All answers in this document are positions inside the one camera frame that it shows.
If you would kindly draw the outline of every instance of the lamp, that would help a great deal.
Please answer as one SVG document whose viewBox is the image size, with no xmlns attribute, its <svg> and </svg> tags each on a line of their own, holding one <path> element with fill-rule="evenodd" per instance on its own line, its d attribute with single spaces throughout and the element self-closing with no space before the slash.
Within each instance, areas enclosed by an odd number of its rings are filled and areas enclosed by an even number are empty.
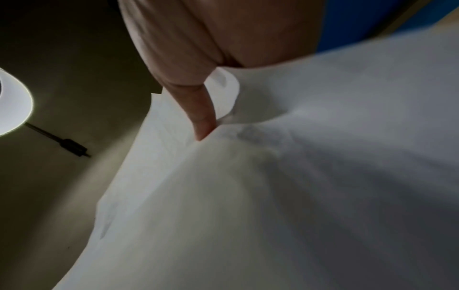
<svg viewBox="0 0 459 290">
<path fill-rule="evenodd" d="M 0 136 L 7 134 L 20 125 L 45 135 L 58 142 L 61 147 L 77 156 L 90 157 L 87 148 L 71 139 L 62 139 L 30 123 L 27 119 L 32 114 L 33 99 L 27 87 L 17 78 L 0 68 Z"/>
</svg>

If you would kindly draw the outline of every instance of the black cable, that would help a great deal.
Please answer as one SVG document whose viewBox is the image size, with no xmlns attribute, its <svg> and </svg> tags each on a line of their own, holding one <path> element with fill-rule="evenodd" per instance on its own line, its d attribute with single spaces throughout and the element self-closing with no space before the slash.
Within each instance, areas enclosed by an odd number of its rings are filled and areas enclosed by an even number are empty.
<svg viewBox="0 0 459 290">
<path fill-rule="evenodd" d="M 61 145 L 62 148 L 66 149 L 67 151 L 72 152 L 73 154 L 75 154 L 77 156 L 91 157 L 91 155 L 86 153 L 86 151 L 87 151 L 86 147 L 76 143 L 75 141 L 73 141 L 71 139 L 59 138 L 56 135 L 51 134 L 50 132 L 47 132 L 47 131 L 45 131 L 45 130 L 43 130 L 41 128 L 38 128 L 37 126 L 34 126 L 34 125 L 32 125 L 32 124 L 30 124 L 28 122 L 26 122 L 25 125 L 27 127 L 29 127 L 30 129 L 32 129 L 34 131 L 37 131 L 38 133 L 40 133 L 42 135 L 45 135 L 46 137 L 56 141 L 57 143 L 59 143 L 59 145 Z"/>
</svg>

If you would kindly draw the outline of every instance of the blue panel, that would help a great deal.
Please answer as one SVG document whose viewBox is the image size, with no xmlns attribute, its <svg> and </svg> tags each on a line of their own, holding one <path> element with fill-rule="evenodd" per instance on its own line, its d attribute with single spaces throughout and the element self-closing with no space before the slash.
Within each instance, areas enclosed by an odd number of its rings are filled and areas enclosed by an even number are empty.
<svg viewBox="0 0 459 290">
<path fill-rule="evenodd" d="M 328 0 L 318 51 L 362 40 L 404 0 Z"/>
<path fill-rule="evenodd" d="M 398 30 L 406 31 L 436 23 L 459 6 L 459 0 L 433 0 L 416 15 L 405 22 Z"/>
</svg>

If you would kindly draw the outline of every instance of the concrete floor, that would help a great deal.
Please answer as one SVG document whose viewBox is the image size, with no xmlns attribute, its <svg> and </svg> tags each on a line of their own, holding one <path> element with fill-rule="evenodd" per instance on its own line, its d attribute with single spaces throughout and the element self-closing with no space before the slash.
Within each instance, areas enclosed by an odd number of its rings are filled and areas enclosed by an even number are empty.
<svg viewBox="0 0 459 290">
<path fill-rule="evenodd" d="M 105 0 L 20 1 L 0 22 L 0 67 L 30 89 L 30 122 L 0 137 L 0 289 L 49 290 L 73 265 L 95 206 L 161 91 Z"/>
</svg>

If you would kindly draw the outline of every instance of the human hand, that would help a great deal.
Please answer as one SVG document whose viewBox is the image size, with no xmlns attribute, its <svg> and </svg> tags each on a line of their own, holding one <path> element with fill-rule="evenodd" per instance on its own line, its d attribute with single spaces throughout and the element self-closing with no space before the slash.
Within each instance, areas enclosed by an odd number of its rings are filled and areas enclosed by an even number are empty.
<svg viewBox="0 0 459 290">
<path fill-rule="evenodd" d="M 217 66 L 257 67 L 315 51 L 322 0 L 120 0 L 143 61 L 202 140 L 217 126 L 204 86 Z"/>
</svg>

